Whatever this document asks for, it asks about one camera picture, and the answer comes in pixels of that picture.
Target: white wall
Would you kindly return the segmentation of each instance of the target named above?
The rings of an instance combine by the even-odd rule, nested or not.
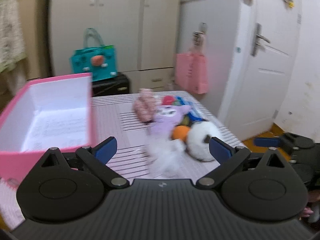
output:
[[[192,46],[192,33],[201,22],[208,25],[207,68],[209,92],[196,96],[214,115],[218,115],[230,69],[233,65],[235,43],[243,0],[198,0],[181,5],[178,53]]]
[[[320,142],[320,0],[302,0],[298,53],[275,123]]]

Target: door hinge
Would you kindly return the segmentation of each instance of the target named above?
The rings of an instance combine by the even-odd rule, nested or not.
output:
[[[298,13],[298,21],[297,21],[298,24],[301,24],[301,18],[302,18],[301,14]]]
[[[273,116],[272,116],[272,119],[275,119],[275,118],[277,117],[278,113],[279,113],[279,111],[276,110],[275,113],[274,113]]]

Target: purple plush toy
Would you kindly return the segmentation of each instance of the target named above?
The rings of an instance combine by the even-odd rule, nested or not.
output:
[[[158,106],[154,122],[150,125],[150,134],[170,138],[174,127],[190,110],[191,106]]]

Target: pink box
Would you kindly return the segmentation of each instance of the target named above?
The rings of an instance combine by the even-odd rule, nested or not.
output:
[[[91,145],[91,73],[28,82],[0,116],[0,177],[19,184],[50,147]]]

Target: pink plush toy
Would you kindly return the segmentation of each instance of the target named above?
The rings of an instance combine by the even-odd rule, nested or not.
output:
[[[133,109],[141,122],[150,122],[156,112],[156,99],[151,89],[140,89],[139,98],[133,103]]]
[[[104,63],[104,57],[102,55],[94,56],[91,58],[91,65],[98,67]]]

